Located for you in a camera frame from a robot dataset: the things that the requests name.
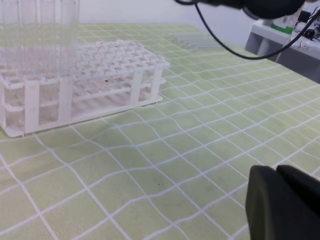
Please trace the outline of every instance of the black cable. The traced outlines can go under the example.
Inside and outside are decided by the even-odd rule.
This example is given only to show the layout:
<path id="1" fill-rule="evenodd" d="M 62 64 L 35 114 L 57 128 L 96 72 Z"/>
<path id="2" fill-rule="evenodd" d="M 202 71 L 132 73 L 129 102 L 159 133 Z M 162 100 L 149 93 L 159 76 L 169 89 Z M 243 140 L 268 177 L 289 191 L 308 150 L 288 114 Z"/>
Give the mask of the black cable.
<path id="1" fill-rule="evenodd" d="M 232 53 L 233 55 L 238 56 L 239 58 L 242 59 L 247 59 L 247 60 L 261 60 L 261 59 L 268 59 L 271 58 L 275 55 L 278 55 L 279 53 L 282 53 L 284 50 L 287 50 L 288 48 L 290 48 L 304 33 L 305 31 L 310 27 L 310 25 L 313 23 L 314 20 L 316 20 L 319 16 L 320 16 L 320 10 L 316 12 L 316 14 L 310 19 L 310 21 L 305 25 L 305 27 L 301 30 L 301 32 L 291 41 L 289 42 L 287 45 L 283 46 L 281 49 L 267 54 L 265 56 L 245 56 L 242 54 L 239 54 L 235 51 L 233 51 L 231 48 L 229 48 L 228 46 L 226 46 L 222 41 L 219 40 L 219 38 L 216 37 L 216 35 L 211 31 L 210 27 L 208 26 L 204 16 L 202 15 L 198 3 L 194 3 L 194 6 L 196 8 L 196 11 L 199 14 L 199 17 L 201 18 L 205 28 L 208 30 L 208 32 L 210 33 L 210 35 L 214 38 L 214 40 L 216 40 L 224 49 L 226 49 L 227 51 L 229 51 L 230 53 Z"/>
<path id="2" fill-rule="evenodd" d="M 313 14 L 317 11 L 317 9 L 318 9 L 318 6 L 313 10 L 313 13 L 310 14 L 309 19 L 312 18 Z"/>
<path id="3" fill-rule="evenodd" d="M 191 1 L 184 1 L 184 0 L 175 0 L 178 4 L 181 5 L 195 5 L 196 2 L 191 0 Z"/>

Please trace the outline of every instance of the glass tube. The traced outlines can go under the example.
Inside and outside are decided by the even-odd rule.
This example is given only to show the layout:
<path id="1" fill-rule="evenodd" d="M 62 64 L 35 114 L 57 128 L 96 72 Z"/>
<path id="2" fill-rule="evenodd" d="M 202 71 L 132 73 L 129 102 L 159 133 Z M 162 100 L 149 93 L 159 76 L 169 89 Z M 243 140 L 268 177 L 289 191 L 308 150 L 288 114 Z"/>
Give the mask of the glass tube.
<path id="1" fill-rule="evenodd" d="M 21 10 L 21 36 L 23 47 L 23 68 L 32 79 L 39 77 L 40 41 L 37 24 L 36 0 L 20 1 Z"/>
<path id="2" fill-rule="evenodd" d="M 73 28 L 73 42 L 75 45 L 75 50 L 78 46 L 78 30 L 79 30 L 79 15 L 80 15 L 80 0 L 74 0 L 75 2 L 75 21 Z"/>
<path id="3" fill-rule="evenodd" d="M 75 0 L 61 0 L 60 30 L 60 74 L 69 73 L 76 56 L 75 27 L 77 26 L 77 4 Z"/>
<path id="4" fill-rule="evenodd" d="M 2 17 L 6 68 L 15 71 L 20 78 L 22 49 L 18 0 L 2 0 Z"/>
<path id="5" fill-rule="evenodd" d="M 56 3 L 55 0 L 40 0 L 40 39 L 41 74 L 46 77 L 55 74 L 57 67 L 57 37 L 56 37 Z"/>

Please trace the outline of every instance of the black object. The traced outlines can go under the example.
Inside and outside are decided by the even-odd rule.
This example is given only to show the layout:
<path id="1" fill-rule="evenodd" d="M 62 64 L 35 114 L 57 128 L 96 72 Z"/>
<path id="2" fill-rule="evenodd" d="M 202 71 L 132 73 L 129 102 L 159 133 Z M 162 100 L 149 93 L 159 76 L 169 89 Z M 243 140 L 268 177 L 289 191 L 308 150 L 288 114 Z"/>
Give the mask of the black object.
<path id="1" fill-rule="evenodd" d="M 301 30 L 301 32 L 299 32 L 299 34 L 293 39 L 291 40 L 291 42 L 289 42 L 287 45 L 283 46 L 282 48 L 280 48 L 279 50 L 264 55 L 264 56 L 245 56 L 242 55 L 240 53 L 237 53 L 236 51 L 233 51 L 230 47 L 228 47 L 227 45 L 225 45 L 222 41 L 220 41 L 220 39 L 211 31 L 210 27 L 208 26 L 204 16 L 202 15 L 200 8 L 198 6 L 198 1 L 196 0 L 191 0 L 191 1 L 184 1 L 184 0 L 175 0 L 177 3 L 182 4 L 182 5 L 194 5 L 196 8 L 196 11 L 199 14 L 199 17 L 201 18 L 201 21 L 203 22 L 205 28 L 208 30 L 208 32 L 210 33 L 210 35 L 214 38 L 214 40 L 216 40 L 224 49 L 226 49 L 228 52 L 232 53 L 233 55 L 236 55 L 239 58 L 242 59 L 247 59 L 247 60 L 261 60 L 261 59 L 267 59 L 267 58 L 271 58 L 275 55 L 278 55 L 279 53 L 282 53 L 284 50 L 287 50 L 288 48 L 290 48 L 304 33 L 305 31 L 311 26 L 311 24 L 318 18 L 320 17 L 320 10 L 318 10 L 310 19 L 310 21 L 305 25 L 305 27 Z"/>
<path id="2" fill-rule="evenodd" d="M 299 10 L 305 0 L 175 0 L 182 5 L 205 3 L 213 6 L 227 6 L 243 9 L 255 19 L 277 19 L 292 15 Z"/>
<path id="3" fill-rule="evenodd" d="M 311 17 L 311 13 L 310 12 L 302 10 L 300 15 L 299 15 L 299 17 L 298 17 L 298 22 L 306 24 L 310 17 Z"/>
<path id="4" fill-rule="evenodd" d="M 245 210 L 251 240 L 320 239 L 320 182 L 292 166 L 250 170 Z"/>
<path id="5" fill-rule="evenodd" d="M 310 17 L 309 17 L 309 18 L 311 18 L 311 17 L 315 14 L 315 12 L 318 10 L 318 8 L 319 8 L 319 6 L 317 6 L 317 7 L 313 10 L 313 12 L 310 14 Z"/>
<path id="6" fill-rule="evenodd" d="M 308 29 L 307 31 L 305 31 L 303 36 L 307 39 L 312 40 L 315 37 L 315 34 L 316 34 L 316 31 L 314 29 Z"/>

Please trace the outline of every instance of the green grid mat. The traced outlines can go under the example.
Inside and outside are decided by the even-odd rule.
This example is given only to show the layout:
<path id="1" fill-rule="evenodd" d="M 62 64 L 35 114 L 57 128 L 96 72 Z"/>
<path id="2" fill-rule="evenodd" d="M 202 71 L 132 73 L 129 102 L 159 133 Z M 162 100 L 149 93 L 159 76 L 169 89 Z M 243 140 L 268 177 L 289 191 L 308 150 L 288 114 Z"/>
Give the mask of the green grid mat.
<path id="1" fill-rule="evenodd" d="M 320 177 L 320 87 L 268 60 L 192 51 L 181 24 L 86 24 L 171 63 L 163 101 L 9 139 L 0 134 L 0 240 L 249 240 L 252 165 Z"/>

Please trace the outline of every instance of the white test tube rack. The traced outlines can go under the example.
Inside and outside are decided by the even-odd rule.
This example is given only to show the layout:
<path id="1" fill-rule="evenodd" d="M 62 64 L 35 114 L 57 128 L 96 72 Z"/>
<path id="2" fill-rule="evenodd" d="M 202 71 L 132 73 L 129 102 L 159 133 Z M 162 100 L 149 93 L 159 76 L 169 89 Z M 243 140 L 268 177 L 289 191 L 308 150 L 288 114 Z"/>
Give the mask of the white test tube rack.
<path id="1" fill-rule="evenodd" d="M 35 4 L 35 12 L 39 6 L 48 10 L 55 3 L 55 0 L 22 1 L 30 3 L 28 7 Z M 2 6 L 4 2 L 14 2 L 5 10 L 24 6 L 18 0 L 2 0 Z M 22 12 L 13 15 L 16 19 L 11 19 L 9 14 L 4 19 L 6 45 L 4 57 L 0 57 L 0 125 L 10 137 L 162 100 L 159 87 L 163 69 L 169 67 L 162 56 L 130 40 L 77 46 L 74 28 L 78 27 L 79 5 L 74 0 L 61 0 L 61 3 L 61 6 L 68 4 L 73 17 L 65 22 L 61 17 L 58 27 L 48 20 L 54 18 L 52 12 L 40 21 L 34 17 L 20 21 Z M 35 40 L 26 34 L 26 27 L 40 33 L 39 38 Z M 37 44 L 30 45 L 30 40 Z"/>

